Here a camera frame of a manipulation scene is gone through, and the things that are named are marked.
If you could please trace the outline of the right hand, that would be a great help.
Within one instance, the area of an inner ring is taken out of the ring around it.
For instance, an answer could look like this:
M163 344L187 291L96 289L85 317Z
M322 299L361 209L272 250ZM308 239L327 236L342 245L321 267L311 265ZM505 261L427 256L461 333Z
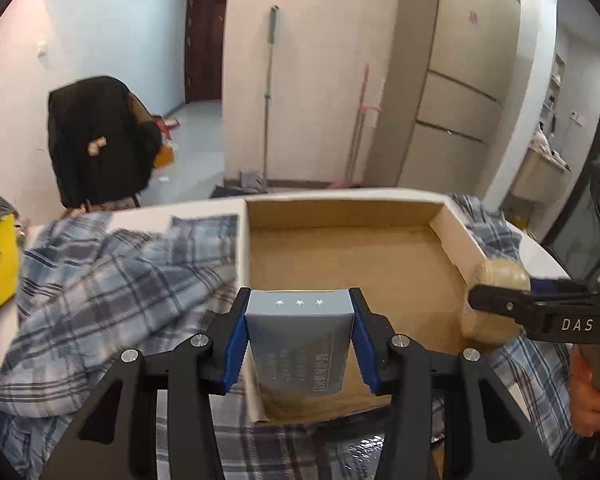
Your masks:
M569 406L571 426L580 437L600 431L600 392L593 385L593 373L577 346L570 356Z

